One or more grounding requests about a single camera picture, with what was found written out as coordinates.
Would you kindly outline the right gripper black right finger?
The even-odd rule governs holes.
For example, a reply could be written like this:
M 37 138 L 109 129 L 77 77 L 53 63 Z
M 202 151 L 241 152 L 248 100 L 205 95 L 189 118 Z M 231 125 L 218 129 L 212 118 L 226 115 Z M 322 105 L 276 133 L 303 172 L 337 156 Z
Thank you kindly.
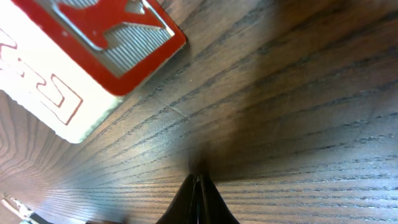
M 198 223 L 239 224 L 207 175 L 199 176 L 198 186 Z

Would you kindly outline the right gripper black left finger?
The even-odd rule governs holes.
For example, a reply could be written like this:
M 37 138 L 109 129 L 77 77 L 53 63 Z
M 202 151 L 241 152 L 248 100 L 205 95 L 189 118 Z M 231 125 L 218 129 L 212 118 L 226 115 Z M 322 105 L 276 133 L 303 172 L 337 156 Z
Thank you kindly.
M 198 222 L 197 180 L 188 175 L 180 186 L 171 204 L 156 224 L 193 224 Z

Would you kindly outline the W wooden block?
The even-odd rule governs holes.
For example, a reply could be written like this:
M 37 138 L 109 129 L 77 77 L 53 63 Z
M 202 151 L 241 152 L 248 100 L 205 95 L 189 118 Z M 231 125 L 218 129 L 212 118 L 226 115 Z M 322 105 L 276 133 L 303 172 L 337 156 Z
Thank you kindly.
M 156 1 L 3 0 L 1 90 L 77 144 L 185 43 Z

